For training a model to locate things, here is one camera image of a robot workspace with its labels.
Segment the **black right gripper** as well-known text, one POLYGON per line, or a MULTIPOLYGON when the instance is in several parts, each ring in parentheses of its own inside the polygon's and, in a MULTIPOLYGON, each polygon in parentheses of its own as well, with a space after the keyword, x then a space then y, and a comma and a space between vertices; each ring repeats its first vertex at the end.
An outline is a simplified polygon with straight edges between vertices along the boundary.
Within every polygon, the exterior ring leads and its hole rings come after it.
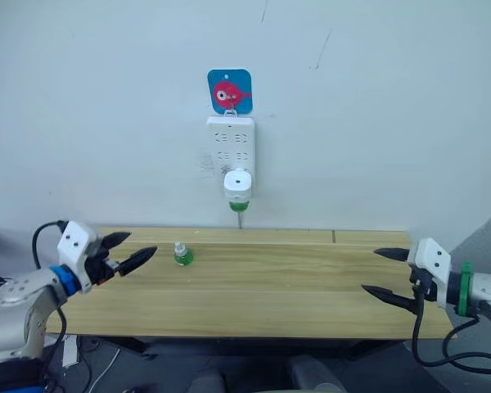
MULTIPOLYGON (((409 249, 399 247, 385 247, 375 249, 373 251, 373 253, 376 255, 400 262, 408 261, 409 252, 409 249)), ((388 305, 405 309, 412 314, 417 315, 419 310, 419 295, 417 292, 421 292, 424 295, 425 300, 429 302, 436 302, 437 286, 433 281, 433 276, 431 273, 429 273, 426 269, 420 269, 416 266, 412 266, 411 268, 409 281, 414 290, 413 298, 397 295, 393 291, 383 287, 362 285, 362 289, 388 305)))

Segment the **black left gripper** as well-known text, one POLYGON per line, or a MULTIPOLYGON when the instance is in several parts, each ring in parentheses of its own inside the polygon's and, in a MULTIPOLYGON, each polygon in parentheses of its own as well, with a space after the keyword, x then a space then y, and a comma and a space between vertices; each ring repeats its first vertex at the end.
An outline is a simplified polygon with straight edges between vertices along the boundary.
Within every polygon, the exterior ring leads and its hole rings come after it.
POLYGON ((110 258, 110 250, 124 242, 131 232, 114 232, 102 238, 102 241, 92 242, 85 250, 84 268, 88 282, 83 293, 89 292, 93 286, 101 285, 114 277, 117 272, 125 276, 145 264, 157 251, 157 246, 142 248, 130 255, 121 263, 110 258))

